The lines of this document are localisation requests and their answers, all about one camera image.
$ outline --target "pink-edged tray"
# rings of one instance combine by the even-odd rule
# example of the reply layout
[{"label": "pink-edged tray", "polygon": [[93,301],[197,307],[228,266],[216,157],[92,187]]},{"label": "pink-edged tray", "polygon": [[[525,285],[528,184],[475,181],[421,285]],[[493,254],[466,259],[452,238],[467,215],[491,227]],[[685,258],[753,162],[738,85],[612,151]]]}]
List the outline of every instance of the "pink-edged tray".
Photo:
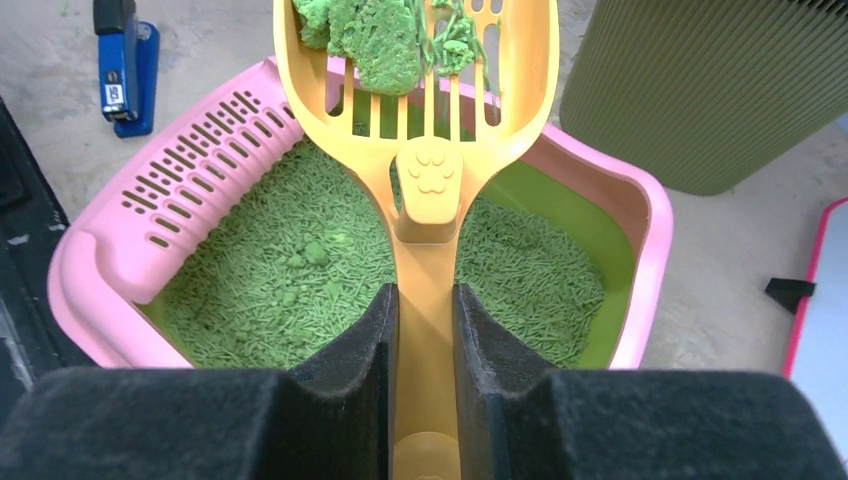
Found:
[{"label": "pink-edged tray", "polygon": [[783,374],[813,405],[848,464],[848,198],[822,214]]}]

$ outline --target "pink litter box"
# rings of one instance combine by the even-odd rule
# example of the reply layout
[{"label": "pink litter box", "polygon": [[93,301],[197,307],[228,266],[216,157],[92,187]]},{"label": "pink litter box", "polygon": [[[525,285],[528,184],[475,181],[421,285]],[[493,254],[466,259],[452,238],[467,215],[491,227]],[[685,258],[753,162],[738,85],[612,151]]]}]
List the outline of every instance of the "pink litter box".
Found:
[{"label": "pink litter box", "polygon": [[[341,68],[329,65],[339,84]],[[473,101],[472,88],[463,86],[461,93]],[[328,98],[328,105],[336,100]],[[49,302],[65,333],[104,367],[192,367],[139,305],[153,301],[301,138],[273,57],[159,133],[94,198],[56,249]],[[561,227],[601,270],[607,295],[580,366],[637,368],[671,245],[665,190],[646,172],[551,125],[515,169],[493,182],[500,200],[518,202]]]}]

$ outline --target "stapler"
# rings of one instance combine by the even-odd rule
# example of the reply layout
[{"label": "stapler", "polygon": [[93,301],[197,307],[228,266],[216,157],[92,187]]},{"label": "stapler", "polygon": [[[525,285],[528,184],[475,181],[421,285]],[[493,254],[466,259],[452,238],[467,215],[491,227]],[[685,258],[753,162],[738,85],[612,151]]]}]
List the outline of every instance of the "stapler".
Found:
[{"label": "stapler", "polygon": [[120,138],[153,131],[159,31],[138,20],[134,0],[94,0],[101,113]]}]

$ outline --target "litter scoop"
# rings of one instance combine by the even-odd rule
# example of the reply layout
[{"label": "litter scoop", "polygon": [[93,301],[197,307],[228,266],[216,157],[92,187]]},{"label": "litter scoop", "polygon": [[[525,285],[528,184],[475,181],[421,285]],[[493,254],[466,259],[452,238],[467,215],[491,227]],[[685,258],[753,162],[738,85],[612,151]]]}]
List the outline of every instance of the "litter scoop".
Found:
[{"label": "litter scoop", "polygon": [[[428,32],[438,18],[423,0]],[[353,133],[354,67],[347,61],[341,114],[326,108],[327,53],[305,46],[292,0],[274,2],[277,64],[290,107],[303,130],[344,165],[371,197],[386,226],[400,292],[393,477],[459,480],[452,289],[462,222],[472,201],[499,171],[537,140],[554,98],[559,65],[556,0],[490,0],[465,10],[477,37],[500,26],[499,123],[486,121],[483,60],[474,64],[472,141],[460,140],[459,76],[449,79],[449,138],[434,132],[434,74],[424,79],[424,133],[408,138],[410,98],[400,97],[397,138],[381,138],[381,97],[371,95],[370,133]],[[395,162],[402,208],[389,170]]]}]

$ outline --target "concrete floor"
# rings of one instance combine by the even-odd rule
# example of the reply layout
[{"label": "concrete floor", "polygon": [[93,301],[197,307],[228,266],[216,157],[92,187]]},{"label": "concrete floor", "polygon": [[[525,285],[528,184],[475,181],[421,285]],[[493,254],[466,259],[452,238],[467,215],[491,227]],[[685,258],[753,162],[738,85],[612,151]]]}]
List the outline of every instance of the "concrete floor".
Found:
[{"label": "concrete floor", "polygon": [[[561,80],[594,3],[560,0]],[[157,130],[273,53],[270,0],[146,0],[139,8],[162,32]],[[75,218],[148,140],[119,140],[99,114],[91,1],[0,3],[0,72],[0,95]],[[763,288],[771,276],[804,275],[822,209],[846,195],[848,136],[836,126],[732,192],[670,191],[674,246],[643,365],[778,371],[792,316]]]}]

